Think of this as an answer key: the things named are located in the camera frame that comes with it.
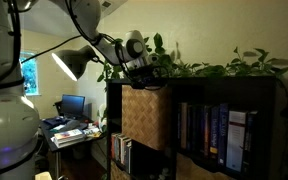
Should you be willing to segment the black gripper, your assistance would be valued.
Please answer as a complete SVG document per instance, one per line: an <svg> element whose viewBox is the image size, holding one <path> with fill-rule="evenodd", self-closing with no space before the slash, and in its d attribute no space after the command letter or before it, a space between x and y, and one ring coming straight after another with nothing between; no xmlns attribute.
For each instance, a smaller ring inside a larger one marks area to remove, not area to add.
<svg viewBox="0 0 288 180"><path fill-rule="evenodd" d="M159 90L166 85L159 67L152 65L136 68L129 71L131 87L139 90Z"/></svg>

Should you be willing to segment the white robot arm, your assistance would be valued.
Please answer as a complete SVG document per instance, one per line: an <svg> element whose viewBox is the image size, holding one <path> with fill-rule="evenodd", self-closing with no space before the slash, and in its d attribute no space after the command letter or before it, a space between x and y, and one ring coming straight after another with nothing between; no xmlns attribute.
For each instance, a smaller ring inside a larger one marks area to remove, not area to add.
<svg viewBox="0 0 288 180"><path fill-rule="evenodd" d="M27 98L21 72L20 14L38 0L0 0L0 180L33 180L34 155L40 118ZM97 31L101 19L99 0L50 0L63 10L89 45L79 51L65 50L54 60L71 79L77 80L89 61L102 54L111 65L126 65L124 74L135 87L147 87L153 78L152 57L137 30L118 41Z"/></svg>

